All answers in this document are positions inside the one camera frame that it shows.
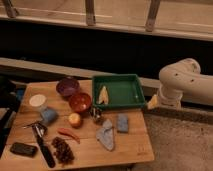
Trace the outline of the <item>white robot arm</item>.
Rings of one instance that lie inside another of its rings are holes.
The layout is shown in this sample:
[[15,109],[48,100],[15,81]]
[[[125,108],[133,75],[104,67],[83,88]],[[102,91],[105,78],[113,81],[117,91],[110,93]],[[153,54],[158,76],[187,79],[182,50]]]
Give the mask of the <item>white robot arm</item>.
[[159,72],[160,87],[147,103],[149,110],[160,106],[181,108],[184,93],[213,105],[213,76],[203,75],[199,63],[186,58],[163,67]]

